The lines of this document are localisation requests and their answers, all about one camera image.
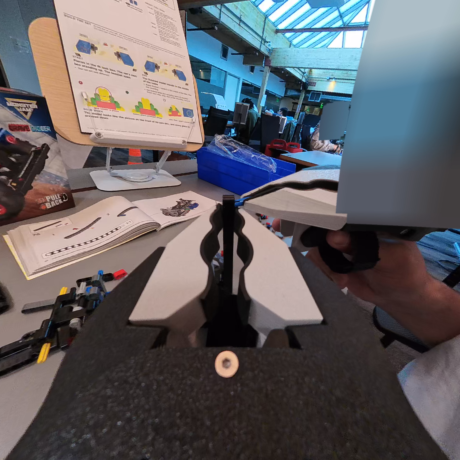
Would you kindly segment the white table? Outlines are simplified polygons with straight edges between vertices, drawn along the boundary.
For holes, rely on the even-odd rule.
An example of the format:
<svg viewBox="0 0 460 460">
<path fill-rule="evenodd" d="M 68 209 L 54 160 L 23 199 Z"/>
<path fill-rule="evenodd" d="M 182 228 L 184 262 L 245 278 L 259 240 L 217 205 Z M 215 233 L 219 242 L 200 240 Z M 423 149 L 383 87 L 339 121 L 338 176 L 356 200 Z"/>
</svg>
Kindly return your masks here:
<svg viewBox="0 0 460 460">
<path fill-rule="evenodd" d="M 328 166 L 328 165 L 341 165 L 342 156 L 321 152 L 321 151 L 302 151 L 297 153 L 284 153 L 279 156 L 279 159 L 289 163 L 298 165 L 299 167 L 314 167 L 314 166 Z"/>
</svg>

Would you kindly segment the blue plastic bin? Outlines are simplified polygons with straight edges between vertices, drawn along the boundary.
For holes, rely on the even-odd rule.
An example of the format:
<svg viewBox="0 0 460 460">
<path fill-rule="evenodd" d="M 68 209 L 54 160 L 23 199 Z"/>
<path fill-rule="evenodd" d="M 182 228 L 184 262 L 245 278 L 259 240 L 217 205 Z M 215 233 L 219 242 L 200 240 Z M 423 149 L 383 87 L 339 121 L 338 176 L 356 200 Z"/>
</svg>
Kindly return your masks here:
<svg viewBox="0 0 460 460">
<path fill-rule="evenodd" d="M 219 155 L 212 152 L 208 147 L 200 148 L 196 155 L 199 179 L 237 195 L 243 195 L 296 171 L 295 164 L 274 159 L 276 171 L 273 173 Z"/>
</svg>

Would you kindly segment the grey lego beam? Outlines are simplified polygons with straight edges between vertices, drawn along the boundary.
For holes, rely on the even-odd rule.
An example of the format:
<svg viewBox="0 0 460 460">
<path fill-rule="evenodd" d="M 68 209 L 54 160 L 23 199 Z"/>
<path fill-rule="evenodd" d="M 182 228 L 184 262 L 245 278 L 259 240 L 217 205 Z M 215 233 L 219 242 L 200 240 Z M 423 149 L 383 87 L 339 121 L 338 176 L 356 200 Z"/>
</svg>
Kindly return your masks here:
<svg viewBox="0 0 460 460">
<path fill-rule="evenodd" d="M 40 300 L 24 304 L 21 309 L 23 314 L 31 314 L 40 311 L 51 310 L 55 304 L 54 299 Z"/>
</svg>

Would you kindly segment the person's right hand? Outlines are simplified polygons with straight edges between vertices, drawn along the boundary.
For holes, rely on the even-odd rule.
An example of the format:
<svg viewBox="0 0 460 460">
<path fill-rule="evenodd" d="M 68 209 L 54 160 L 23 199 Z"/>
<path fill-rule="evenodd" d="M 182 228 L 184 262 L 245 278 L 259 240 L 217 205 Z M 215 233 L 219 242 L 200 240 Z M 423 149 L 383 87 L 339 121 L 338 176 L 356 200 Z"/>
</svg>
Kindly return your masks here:
<svg viewBox="0 0 460 460">
<path fill-rule="evenodd" d="M 446 285 L 433 278 L 415 242 L 377 233 L 379 261 L 369 270 L 348 274 L 333 272 L 323 261 L 318 248 L 312 248 L 306 257 L 340 289 L 346 288 L 363 301 L 386 311 L 392 307 L 413 306 L 439 296 Z"/>
</svg>

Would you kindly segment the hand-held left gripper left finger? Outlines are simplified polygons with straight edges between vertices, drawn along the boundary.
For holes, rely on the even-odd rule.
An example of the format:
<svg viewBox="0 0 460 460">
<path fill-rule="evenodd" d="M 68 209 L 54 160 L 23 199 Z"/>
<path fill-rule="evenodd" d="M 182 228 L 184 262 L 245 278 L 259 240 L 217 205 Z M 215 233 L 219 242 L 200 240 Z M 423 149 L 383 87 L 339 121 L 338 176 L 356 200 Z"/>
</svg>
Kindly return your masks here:
<svg viewBox="0 0 460 460">
<path fill-rule="evenodd" d="M 166 329 L 167 346 L 206 345 L 207 331 L 201 328 L 219 308 L 212 261 L 221 230 L 222 206 L 215 204 L 166 245 L 130 314 L 130 325 Z"/>
</svg>

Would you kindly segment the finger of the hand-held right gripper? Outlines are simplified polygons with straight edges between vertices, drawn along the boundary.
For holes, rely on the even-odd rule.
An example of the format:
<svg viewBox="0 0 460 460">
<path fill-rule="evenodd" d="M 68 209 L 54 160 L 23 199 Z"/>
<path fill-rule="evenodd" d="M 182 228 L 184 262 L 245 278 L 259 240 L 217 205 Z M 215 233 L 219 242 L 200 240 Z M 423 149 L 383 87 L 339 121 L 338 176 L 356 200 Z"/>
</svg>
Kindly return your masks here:
<svg viewBox="0 0 460 460">
<path fill-rule="evenodd" d="M 340 230 L 347 214 L 336 212 L 337 193 L 283 188 L 245 201 L 246 211 L 329 230 Z"/>
<path fill-rule="evenodd" d="M 305 168 L 243 194 L 240 201 L 252 200 L 283 188 L 300 191 L 323 189 L 337 192 L 339 174 L 339 168 Z"/>
</svg>

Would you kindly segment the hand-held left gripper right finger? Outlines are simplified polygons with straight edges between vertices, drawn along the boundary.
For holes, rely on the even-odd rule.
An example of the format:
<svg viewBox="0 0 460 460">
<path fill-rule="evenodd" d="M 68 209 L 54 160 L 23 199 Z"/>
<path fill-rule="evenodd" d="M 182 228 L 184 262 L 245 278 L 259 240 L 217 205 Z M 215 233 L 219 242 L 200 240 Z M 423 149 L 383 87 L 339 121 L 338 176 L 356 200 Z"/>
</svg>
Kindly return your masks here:
<svg viewBox="0 0 460 460">
<path fill-rule="evenodd" d="M 318 325 L 323 316 L 288 246 L 241 208 L 235 213 L 237 255 L 243 262 L 237 305 L 261 347 L 272 330 Z"/>
</svg>

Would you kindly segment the black lego beam red bush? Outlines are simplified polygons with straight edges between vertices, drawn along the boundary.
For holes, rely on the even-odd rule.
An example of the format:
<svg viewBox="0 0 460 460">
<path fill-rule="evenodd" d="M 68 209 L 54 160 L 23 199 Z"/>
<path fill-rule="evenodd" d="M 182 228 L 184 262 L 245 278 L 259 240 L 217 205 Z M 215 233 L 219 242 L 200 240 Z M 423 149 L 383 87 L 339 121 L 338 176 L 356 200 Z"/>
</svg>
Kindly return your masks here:
<svg viewBox="0 0 460 460">
<path fill-rule="evenodd" d="M 121 280 L 127 276 L 127 272 L 124 269 L 118 270 L 114 273 L 104 273 L 103 270 L 99 270 L 95 275 L 90 277 L 80 278 L 76 280 L 76 284 L 79 287 L 85 283 L 87 286 L 95 281 L 103 281 L 104 283 Z"/>
</svg>

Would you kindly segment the monster truck lego box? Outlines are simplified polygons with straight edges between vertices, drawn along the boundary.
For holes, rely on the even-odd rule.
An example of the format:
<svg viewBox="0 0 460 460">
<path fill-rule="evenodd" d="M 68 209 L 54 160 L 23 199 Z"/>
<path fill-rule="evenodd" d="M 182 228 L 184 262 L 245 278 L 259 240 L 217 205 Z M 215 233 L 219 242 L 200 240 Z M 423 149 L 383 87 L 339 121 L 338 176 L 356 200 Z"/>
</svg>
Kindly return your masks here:
<svg viewBox="0 0 460 460">
<path fill-rule="evenodd" d="M 0 89 L 0 225 L 73 208 L 46 99 Z"/>
</svg>

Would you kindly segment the black mesh office chair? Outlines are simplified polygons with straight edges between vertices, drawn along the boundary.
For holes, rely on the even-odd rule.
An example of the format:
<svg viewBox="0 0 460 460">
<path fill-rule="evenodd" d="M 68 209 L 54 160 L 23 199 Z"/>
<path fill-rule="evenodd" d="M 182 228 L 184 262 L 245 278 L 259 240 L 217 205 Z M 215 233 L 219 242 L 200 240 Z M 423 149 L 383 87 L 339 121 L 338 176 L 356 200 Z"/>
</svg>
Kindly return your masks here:
<svg viewBox="0 0 460 460">
<path fill-rule="evenodd" d="M 373 309 L 372 319 L 374 326 L 383 334 L 380 338 L 383 348 L 386 349 L 392 343 L 399 342 L 419 353 L 425 353 L 431 349 L 429 345 L 401 326 L 392 316 L 378 306 Z"/>
</svg>

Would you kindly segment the lego truck chassis model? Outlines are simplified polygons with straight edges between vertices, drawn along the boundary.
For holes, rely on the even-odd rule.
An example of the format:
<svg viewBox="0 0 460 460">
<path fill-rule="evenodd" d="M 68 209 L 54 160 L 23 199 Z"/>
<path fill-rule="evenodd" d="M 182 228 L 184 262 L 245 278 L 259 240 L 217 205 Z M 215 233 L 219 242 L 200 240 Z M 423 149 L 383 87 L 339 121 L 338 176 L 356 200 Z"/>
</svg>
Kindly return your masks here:
<svg viewBox="0 0 460 460">
<path fill-rule="evenodd" d="M 49 317 L 38 329 L 1 347 L 0 374 L 9 374 L 32 363 L 42 364 L 49 354 L 68 348 L 108 294 L 103 281 L 63 287 L 49 310 Z"/>
</svg>

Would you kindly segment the printed instruction sheet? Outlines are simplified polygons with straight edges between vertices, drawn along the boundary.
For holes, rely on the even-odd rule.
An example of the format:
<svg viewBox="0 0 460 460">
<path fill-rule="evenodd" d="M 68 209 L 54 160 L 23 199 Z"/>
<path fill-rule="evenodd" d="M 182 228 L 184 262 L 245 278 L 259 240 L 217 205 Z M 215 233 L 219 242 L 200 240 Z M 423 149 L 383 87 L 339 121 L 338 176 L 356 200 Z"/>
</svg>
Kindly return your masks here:
<svg viewBox="0 0 460 460">
<path fill-rule="evenodd" d="M 80 131 L 110 145 L 203 144 L 177 1 L 56 0 Z"/>
</svg>

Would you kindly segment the open instruction booklet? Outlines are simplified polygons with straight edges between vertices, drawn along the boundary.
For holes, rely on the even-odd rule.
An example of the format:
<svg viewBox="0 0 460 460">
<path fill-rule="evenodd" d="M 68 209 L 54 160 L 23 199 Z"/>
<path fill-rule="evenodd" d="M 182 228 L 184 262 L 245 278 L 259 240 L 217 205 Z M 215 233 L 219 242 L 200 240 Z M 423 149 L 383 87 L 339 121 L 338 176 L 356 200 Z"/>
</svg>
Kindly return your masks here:
<svg viewBox="0 0 460 460">
<path fill-rule="evenodd" d="M 131 202 L 101 200 L 69 217 L 21 225 L 3 236 L 27 280 L 193 219 L 217 201 L 194 191 Z"/>
</svg>

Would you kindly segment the clear plastic bag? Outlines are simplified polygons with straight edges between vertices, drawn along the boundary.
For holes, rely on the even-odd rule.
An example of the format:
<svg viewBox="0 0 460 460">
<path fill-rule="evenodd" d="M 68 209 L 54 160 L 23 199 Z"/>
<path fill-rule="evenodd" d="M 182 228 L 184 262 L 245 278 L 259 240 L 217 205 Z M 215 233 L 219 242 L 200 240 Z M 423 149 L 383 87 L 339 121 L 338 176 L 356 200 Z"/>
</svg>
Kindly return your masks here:
<svg viewBox="0 0 460 460">
<path fill-rule="evenodd" d="M 216 134 L 209 145 L 207 145 L 207 148 L 211 152 L 224 156 L 227 159 L 258 167 L 271 173 L 275 173 L 277 170 L 277 165 L 273 158 L 224 134 Z"/>
</svg>

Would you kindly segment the white document stand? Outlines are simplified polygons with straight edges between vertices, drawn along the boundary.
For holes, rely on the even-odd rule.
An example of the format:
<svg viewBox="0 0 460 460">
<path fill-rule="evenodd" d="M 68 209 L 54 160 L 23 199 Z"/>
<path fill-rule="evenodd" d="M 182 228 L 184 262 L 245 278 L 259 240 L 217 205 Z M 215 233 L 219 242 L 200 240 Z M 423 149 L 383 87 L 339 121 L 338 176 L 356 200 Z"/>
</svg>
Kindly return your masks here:
<svg viewBox="0 0 460 460">
<path fill-rule="evenodd" d="M 95 187 L 101 191 L 125 191 L 145 188 L 178 186 L 181 182 L 170 173 L 161 171 L 172 151 L 196 152 L 203 146 L 204 132 L 201 113 L 198 110 L 198 126 L 202 141 L 193 143 L 185 139 L 155 137 L 146 134 L 106 132 L 97 128 L 92 120 L 91 134 L 80 131 L 73 91 L 66 66 L 58 23 L 55 19 L 41 17 L 29 26 L 29 41 L 35 61 L 41 91 L 47 101 L 49 113 L 57 134 L 73 144 L 105 147 L 104 170 L 90 172 Z M 110 166 L 112 148 L 140 149 L 141 147 L 163 150 L 160 161 L 153 169 L 113 170 Z"/>
</svg>

